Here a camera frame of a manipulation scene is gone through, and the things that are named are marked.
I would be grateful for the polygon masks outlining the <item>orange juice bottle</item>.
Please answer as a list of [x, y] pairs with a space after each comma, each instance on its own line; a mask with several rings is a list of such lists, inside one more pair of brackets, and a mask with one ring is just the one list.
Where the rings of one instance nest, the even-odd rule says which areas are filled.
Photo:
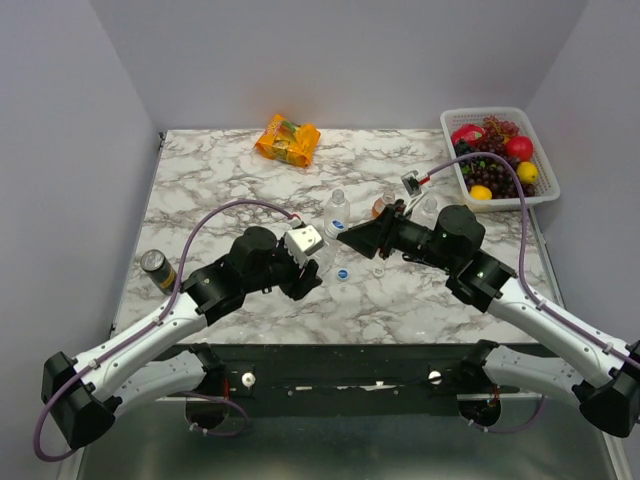
[[385, 209], [387, 205], [392, 205], [395, 202], [395, 194], [393, 192], [386, 192], [377, 198], [372, 206], [372, 217], [377, 218]]

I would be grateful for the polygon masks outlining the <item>clear bottle blue cap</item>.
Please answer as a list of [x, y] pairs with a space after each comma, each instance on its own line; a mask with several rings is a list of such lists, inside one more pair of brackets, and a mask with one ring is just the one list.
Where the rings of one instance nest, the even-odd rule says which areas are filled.
[[337, 236], [340, 232], [340, 228], [331, 224], [322, 233], [323, 246], [312, 256], [318, 264], [316, 275], [319, 278], [323, 278], [334, 265], [339, 247]]

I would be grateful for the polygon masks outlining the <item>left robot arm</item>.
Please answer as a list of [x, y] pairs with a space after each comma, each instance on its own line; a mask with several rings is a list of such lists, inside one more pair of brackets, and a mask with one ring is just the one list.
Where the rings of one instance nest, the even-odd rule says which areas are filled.
[[125, 411], [159, 397], [214, 393], [222, 380], [215, 355], [197, 347], [157, 358], [186, 337], [239, 310], [246, 296], [279, 288], [292, 300], [321, 284], [314, 254], [325, 245], [311, 225], [277, 238], [250, 227], [215, 262], [192, 272], [176, 294], [135, 325], [74, 357], [57, 352], [43, 366], [44, 410], [72, 451], [104, 435]]

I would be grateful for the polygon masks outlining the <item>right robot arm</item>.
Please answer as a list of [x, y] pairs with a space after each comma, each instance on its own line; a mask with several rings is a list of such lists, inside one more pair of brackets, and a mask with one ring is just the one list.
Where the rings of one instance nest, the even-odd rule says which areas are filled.
[[444, 271], [455, 298], [510, 323], [555, 355], [527, 357], [490, 344], [482, 357], [461, 365], [462, 384], [474, 392], [494, 383], [565, 398], [594, 427], [628, 437], [639, 420], [639, 345], [580, 320], [484, 252], [485, 228], [468, 207], [445, 207], [433, 228], [413, 222], [403, 209], [402, 203], [389, 205], [337, 239], [369, 259], [399, 251]]

